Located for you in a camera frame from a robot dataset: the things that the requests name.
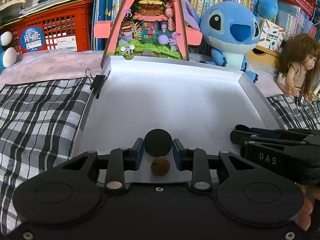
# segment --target black binder clip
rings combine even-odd
[[[236,125],[232,143],[241,156],[296,183],[320,183],[320,131],[268,130]]]
[[[88,77],[88,79],[91,83],[90,90],[93,89],[93,92],[96,93],[96,98],[98,99],[100,96],[100,93],[101,93],[101,89],[110,75],[110,70],[109,70],[107,76],[106,75],[96,75],[96,77],[93,78],[93,76],[91,75],[90,68],[87,68],[85,70],[85,75],[86,75],[86,77]]]

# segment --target cardboard box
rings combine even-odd
[[[279,53],[285,30],[261,17],[259,18],[259,23],[261,35],[258,45]]]

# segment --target miniature diorama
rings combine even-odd
[[[188,59],[180,1],[124,0],[106,53],[126,59],[135,55]]]

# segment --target pink blanket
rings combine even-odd
[[[0,74],[0,90],[5,84],[72,79],[85,76],[90,68],[93,77],[101,72],[103,52],[43,51],[20,55],[20,62]]]

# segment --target brown ball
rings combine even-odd
[[[164,176],[170,169],[170,163],[164,157],[157,157],[151,163],[151,171],[156,176]]]

